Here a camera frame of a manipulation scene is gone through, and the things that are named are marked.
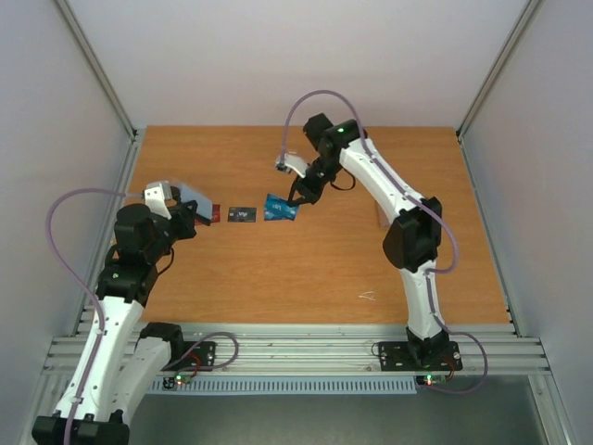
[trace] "white wall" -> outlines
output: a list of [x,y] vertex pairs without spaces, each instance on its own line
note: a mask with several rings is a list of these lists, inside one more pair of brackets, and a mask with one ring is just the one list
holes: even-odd
[[[53,2],[4,3],[0,58],[0,441],[17,443],[51,337],[72,328],[80,297],[45,243],[45,213],[70,189],[113,187],[127,142]],[[105,209],[78,198],[56,217],[81,273]]]
[[511,297],[593,436],[593,4],[547,0],[466,137]]
[[[372,125],[457,127],[524,0],[70,0],[132,121],[281,124],[340,91]],[[349,117],[336,99],[312,99]]]

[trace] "black card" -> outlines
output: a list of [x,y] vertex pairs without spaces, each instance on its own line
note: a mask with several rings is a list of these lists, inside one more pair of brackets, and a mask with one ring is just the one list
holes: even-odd
[[254,223],[258,209],[255,207],[230,207],[229,223]]

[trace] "gray floor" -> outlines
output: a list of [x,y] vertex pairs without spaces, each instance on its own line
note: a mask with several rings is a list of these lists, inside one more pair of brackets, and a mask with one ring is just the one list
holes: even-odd
[[469,396],[146,396],[130,443],[529,445],[543,438],[526,378],[504,377]]

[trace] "wooden table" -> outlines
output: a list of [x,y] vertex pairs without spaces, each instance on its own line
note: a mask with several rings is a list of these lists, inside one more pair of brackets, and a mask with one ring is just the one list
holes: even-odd
[[[486,236],[455,134],[450,128],[369,128],[385,159],[426,197],[437,196],[461,249],[459,269],[437,278],[448,323],[507,323]],[[175,245],[145,321],[405,324],[399,272],[382,251],[374,200],[360,184],[326,187],[294,222],[263,221],[268,193],[286,197],[294,176],[274,169],[280,127],[149,127],[130,189],[178,179],[221,204],[221,222]],[[298,128],[289,150],[315,152]],[[347,186],[340,173],[337,184]],[[230,206],[257,207],[255,223],[226,222]],[[169,260],[163,259],[160,267]],[[443,233],[437,265],[451,261]],[[372,299],[361,294],[372,291]]]

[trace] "table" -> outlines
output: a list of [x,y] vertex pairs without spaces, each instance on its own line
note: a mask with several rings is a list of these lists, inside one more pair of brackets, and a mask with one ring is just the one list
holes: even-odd
[[[507,323],[498,279],[462,154],[451,128],[367,129],[397,173],[437,196],[456,234],[461,263],[437,277],[447,323]],[[219,323],[405,324],[399,272],[385,258],[375,202],[362,185],[326,187],[294,222],[264,222],[268,193],[286,197],[294,176],[277,172],[281,127],[148,127],[131,191],[181,180],[221,204],[221,222],[198,226],[175,245],[175,262],[155,285],[145,321]],[[299,128],[289,150],[313,160]],[[337,184],[348,186],[340,173]],[[231,206],[257,207],[255,223],[226,222]],[[164,267],[169,257],[159,267]],[[443,233],[437,265],[451,261]]]

